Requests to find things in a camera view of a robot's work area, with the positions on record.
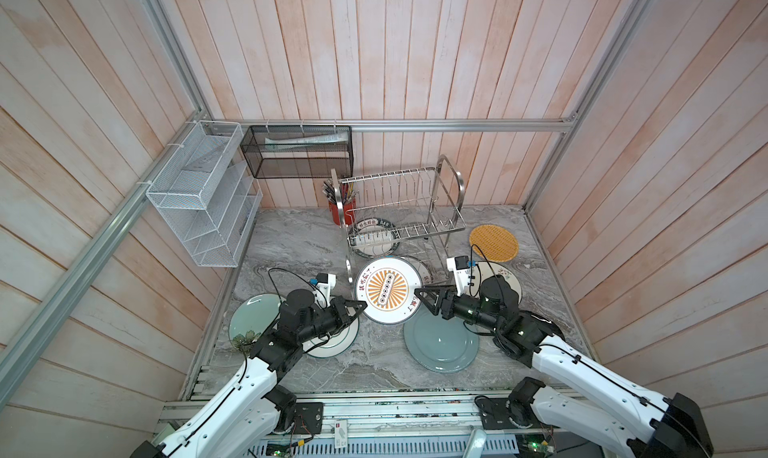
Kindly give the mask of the white green clover plate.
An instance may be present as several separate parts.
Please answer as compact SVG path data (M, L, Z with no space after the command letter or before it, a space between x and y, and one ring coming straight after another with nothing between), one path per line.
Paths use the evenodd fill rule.
M359 321L332 335L327 342L321 338L313 338L303 344L303 350L315 358L331 358L345 352L355 341L359 332Z

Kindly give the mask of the light blue flower plate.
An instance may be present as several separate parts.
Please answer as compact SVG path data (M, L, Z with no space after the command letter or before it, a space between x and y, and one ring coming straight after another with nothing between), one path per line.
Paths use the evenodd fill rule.
M280 304L279 295L264 293L249 298L235 310L229 324L229 338L238 352L250 352L252 344L278 316Z

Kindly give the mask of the stainless steel dish rack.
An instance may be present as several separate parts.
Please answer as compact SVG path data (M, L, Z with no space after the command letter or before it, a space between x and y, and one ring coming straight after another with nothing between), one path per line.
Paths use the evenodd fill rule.
M350 177L332 174L337 200L330 202L337 213L345 251L345 279L356 280L363 266L380 257L364 258L350 247L352 226L360 220L380 217L391 221L400 235L394 254L415 256L432 269L435 284L453 279L447 270L448 243L452 234L466 228L462 215L466 187L464 177L448 156L439 156L436 164L396 171ZM339 184L352 183L355 197L343 204Z

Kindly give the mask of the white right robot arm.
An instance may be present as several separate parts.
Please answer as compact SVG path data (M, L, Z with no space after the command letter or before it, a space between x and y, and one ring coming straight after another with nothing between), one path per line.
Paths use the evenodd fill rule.
M508 395L505 417L519 427L550 425L619 457L711 457L714 446L699 405L677 393L644 388L578 352L550 319L519 307L519 295L500 276L477 295L429 285L415 296L435 316L461 319L488 331L507 357L569 386L574 400L527 377Z

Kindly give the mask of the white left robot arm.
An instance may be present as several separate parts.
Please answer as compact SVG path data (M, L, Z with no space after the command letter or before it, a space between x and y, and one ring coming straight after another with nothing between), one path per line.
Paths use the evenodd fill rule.
M239 457L261 438L293 426L296 395L279 381L304 355L304 344L340 333L368 303L331 297L321 308L307 289L295 289L249 349L228 383L178 430L154 445L140 444L134 457Z

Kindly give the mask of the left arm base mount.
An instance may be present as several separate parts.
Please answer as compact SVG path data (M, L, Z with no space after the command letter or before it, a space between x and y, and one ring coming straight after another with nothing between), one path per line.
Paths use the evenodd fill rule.
M322 402L298 402L278 407L279 417L273 434L299 433L317 435L321 433L324 404Z

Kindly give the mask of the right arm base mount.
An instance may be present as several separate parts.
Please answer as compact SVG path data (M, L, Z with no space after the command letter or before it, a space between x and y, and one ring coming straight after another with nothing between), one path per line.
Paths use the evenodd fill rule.
M474 398L484 430L528 429L537 423L531 407L511 398Z

